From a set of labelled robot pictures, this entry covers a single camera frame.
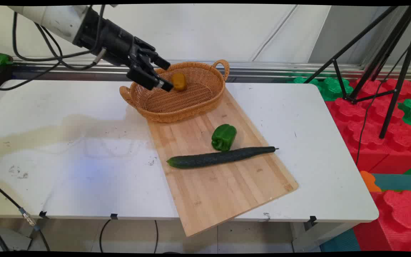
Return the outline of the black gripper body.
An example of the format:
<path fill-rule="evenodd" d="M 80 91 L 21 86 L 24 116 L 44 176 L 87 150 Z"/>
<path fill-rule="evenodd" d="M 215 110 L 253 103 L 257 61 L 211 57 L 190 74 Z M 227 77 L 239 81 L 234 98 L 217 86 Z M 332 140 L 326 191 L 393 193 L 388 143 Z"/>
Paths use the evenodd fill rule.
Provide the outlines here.
<path fill-rule="evenodd" d="M 128 33 L 108 19 L 102 19 L 93 9 L 85 13 L 73 44 L 84 47 L 97 55 L 106 49 L 103 59 L 120 66 L 145 65 L 157 63 L 157 53 L 153 46 Z"/>

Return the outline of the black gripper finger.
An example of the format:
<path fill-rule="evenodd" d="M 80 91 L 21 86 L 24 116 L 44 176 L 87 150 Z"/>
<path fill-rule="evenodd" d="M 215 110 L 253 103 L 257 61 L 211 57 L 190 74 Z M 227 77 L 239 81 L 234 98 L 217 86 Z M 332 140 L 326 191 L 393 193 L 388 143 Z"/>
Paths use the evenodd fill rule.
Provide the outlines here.
<path fill-rule="evenodd" d="M 142 39 L 138 39 L 138 47 L 139 55 L 144 58 L 144 60 L 147 60 L 148 63 L 154 63 L 156 66 L 162 68 L 163 70 L 169 69 L 170 63 L 158 55 L 155 47 L 143 41 Z"/>
<path fill-rule="evenodd" d="M 161 78 L 151 64 L 142 66 L 136 64 L 131 65 L 127 72 L 127 78 L 147 90 L 158 88 L 169 92 L 173 89 L 173 84 Z"/>

